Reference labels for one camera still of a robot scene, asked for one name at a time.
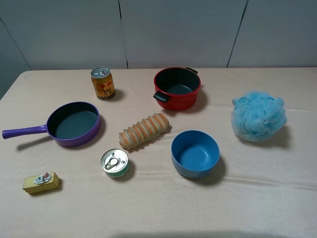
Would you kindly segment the blue plastic bowl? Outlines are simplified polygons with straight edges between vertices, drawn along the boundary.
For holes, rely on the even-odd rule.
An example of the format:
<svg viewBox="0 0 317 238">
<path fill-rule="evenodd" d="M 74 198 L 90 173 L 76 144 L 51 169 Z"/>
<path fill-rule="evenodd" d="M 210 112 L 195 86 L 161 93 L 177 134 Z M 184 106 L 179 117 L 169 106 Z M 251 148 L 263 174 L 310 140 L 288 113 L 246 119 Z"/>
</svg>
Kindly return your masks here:
<svg viewBox="0 0 317 238">
<path fill-rule="evenodd" d="M 220 157 L 217 142 L 207 133 L 198 130 L 178 134 L 170 150 L 176 171 L 190 179 L 209 176 Z"/>
</svg>

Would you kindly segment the yellow toy cake slice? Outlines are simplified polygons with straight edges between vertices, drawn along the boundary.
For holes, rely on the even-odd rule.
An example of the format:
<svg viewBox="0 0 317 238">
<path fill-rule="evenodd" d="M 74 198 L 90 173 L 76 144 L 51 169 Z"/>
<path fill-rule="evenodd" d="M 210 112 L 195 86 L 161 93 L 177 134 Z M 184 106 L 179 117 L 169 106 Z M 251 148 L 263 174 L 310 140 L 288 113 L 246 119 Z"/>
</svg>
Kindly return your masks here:
<svg viewBox="0 0 317 238">
<path fill-rule="evenodd" d="M 23 190 L 29 195 L 34 195 L 59 188 L 60 178 L 54 172 L 27 177 L 23 182 Z"/>
</svg>

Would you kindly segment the gold energy drink can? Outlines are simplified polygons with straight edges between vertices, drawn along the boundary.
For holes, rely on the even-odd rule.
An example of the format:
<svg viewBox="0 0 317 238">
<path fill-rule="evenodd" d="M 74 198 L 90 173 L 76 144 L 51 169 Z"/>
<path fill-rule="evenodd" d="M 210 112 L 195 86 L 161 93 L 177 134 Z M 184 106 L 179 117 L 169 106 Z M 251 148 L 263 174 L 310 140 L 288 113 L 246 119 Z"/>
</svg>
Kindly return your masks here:
<svg viewBox="0 0 317 238">
<path fill-rule="evenodd" d="M 98 99 L 108 100 L 115 96 L 112 74 L 107 67 L 101 66 L 93 69 L 91 81 Z"/>
</svg>

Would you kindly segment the ridged toy bread loaf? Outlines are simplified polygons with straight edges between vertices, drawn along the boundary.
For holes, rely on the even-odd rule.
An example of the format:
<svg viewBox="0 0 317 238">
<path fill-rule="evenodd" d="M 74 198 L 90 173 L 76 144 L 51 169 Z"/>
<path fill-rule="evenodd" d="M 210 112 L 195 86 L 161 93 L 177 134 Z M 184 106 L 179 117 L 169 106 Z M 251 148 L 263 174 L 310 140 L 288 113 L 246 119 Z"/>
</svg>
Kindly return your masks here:
<svg viewBox="0 0 317 238">
<path fill-rule="evenodd" d="M 168 127 L 169 121 L 165 115 L 153 114 L 119 133 L 119 144 L 125 150 L 134 149 L 161 136 Z"/>
</svg>

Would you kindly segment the flat tin can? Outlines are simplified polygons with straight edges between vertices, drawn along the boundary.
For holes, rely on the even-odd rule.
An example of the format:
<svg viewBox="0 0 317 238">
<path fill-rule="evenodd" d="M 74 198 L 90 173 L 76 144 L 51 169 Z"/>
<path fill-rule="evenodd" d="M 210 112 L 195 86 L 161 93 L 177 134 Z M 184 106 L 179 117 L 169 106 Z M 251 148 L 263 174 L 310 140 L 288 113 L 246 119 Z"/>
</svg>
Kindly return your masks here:
<svg viewBox="0 0 317 238">
<path fill-rule="evenodd" d="M 101 167 L 110 178 L 121 178 L 129 170 L 128 155 L 121 149 L 108 150 L 101 158 Z"/>
</svg>

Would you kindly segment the purple frying pan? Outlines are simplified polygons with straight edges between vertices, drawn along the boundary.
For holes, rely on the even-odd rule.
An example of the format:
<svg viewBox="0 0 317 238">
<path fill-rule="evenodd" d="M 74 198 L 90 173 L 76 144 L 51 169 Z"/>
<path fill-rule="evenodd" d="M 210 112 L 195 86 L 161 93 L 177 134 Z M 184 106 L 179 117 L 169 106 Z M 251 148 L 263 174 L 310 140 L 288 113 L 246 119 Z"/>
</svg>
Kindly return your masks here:
<svg viewBox="0 0 317 238">
<path fill-rule="evenodd" d="M 35 127 L 4 130 L 3 139 L 47 133 L 60 146 L 76 147 L 91 141 L 99 132 L 98 109 L 88 102 L 72 102 L 56 109 L 46 124 Z"/>
</svg>

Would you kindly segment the blue mesh bath sponge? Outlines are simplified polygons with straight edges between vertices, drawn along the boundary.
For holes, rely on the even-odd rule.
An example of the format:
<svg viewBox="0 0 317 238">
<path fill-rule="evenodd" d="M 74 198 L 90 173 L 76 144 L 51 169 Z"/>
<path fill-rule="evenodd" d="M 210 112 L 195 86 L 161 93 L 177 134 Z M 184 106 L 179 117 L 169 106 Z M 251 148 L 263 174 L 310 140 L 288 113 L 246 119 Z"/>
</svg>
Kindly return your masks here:
<svg viewBox="0 0 317 238">
<path fill-rule="evenodd" d="M 232 100 L 231 126 L 235 136 L 250 142 L 272 138 L 287 123 L 284 100 L 251 91 Z"/>
</svg>

